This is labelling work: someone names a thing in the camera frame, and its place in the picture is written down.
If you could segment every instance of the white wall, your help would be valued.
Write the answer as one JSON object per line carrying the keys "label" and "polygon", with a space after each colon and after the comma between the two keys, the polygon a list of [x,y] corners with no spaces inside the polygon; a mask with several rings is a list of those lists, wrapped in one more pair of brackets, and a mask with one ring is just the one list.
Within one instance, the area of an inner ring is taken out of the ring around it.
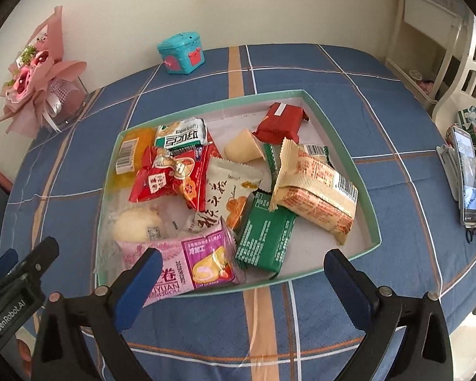
{"label": "white wall", "polygon": [[[63,5],[65,58],[88,62],[92,90],[160,61],[156,44],[196,30],[204,49],[324,43],[386,55],[398,0],[22,0],[0,30],[0,87],[30,33]],[[29,145],[0,124],[0,170],[13,179]]]}

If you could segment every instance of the chair backrest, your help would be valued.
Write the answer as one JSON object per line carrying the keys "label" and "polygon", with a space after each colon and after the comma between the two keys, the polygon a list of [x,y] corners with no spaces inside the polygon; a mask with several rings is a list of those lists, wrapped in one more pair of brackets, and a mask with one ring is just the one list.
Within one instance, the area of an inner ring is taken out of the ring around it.
{"label": "chair backrest", "polygon": [[457,122],[459,110],[476,106],[476,17],[472,14],[469,23],[458,72],[432,113],[432,120],[443,137],[448,127]]}

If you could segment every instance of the pink snack package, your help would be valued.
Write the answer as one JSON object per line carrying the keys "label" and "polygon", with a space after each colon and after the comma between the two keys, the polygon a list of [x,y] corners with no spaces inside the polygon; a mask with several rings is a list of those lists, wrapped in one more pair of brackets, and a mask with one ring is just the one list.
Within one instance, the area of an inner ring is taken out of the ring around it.
{"label": "pink snack package", "polygon": [[122,250],[125,269],[132,268],[147,248],[156,248],[162,253],[162,273],[145,306],[202,287],[245,281],[244,272],[235,262],[235,239],[222,218],[197,235],[117,244]]}

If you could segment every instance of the red packaged cake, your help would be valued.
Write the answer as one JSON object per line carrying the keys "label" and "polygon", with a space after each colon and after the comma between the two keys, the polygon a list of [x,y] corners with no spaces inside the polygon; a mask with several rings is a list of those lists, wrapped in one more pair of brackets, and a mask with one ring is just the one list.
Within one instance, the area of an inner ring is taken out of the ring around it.
{"label": "red packaged cake", "polygon": [[303,120],[308,121],[308,116],[301,107],[273,103],[253,135],[273,145],[280,145],[285,137],[298,143],[298,130]]}
{"label": "red packaged cake", "polygon": [[177,156],[164,148],[147,147],[129,201],[144,202],[177,193],[185,198],[189,208],[204,211],[209,146],[196,146]]}

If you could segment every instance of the green snack package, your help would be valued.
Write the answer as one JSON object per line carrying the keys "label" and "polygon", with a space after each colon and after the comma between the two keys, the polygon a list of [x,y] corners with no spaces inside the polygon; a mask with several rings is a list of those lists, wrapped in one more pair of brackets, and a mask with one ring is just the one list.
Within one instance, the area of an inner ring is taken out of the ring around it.
{"label": "green snack package", "polygon": [[272,176],[272,185],[270,191],[277,183],[277,176],[280,171],[280,148],[281,145],[272,145],[271,143],[263,143],[264,158],[267,161],[270,174]]}
{"label": "green snack package", "polygon": [[[277,176],[280,171],[280,149],[282,145],[272,145],[270,143],[263,143],[264,158],[267,161],[270,174],[272,176],[272,185],[270,191],[273,191],[275,184],[277,183]],[[324,164],[327,164],[332,169],[333,165],[330,162],[330,152],[328,146],[319,145],[298,145],[298,147],[305,151],[308,155],[312,156]]]}
{"label": "green snack package", "polygon": [[258,190],[250,209],[244,234],[240,239],[236,260],[274,272],[280,272],[297,215],[279,206],[268,210],[272,196]]}

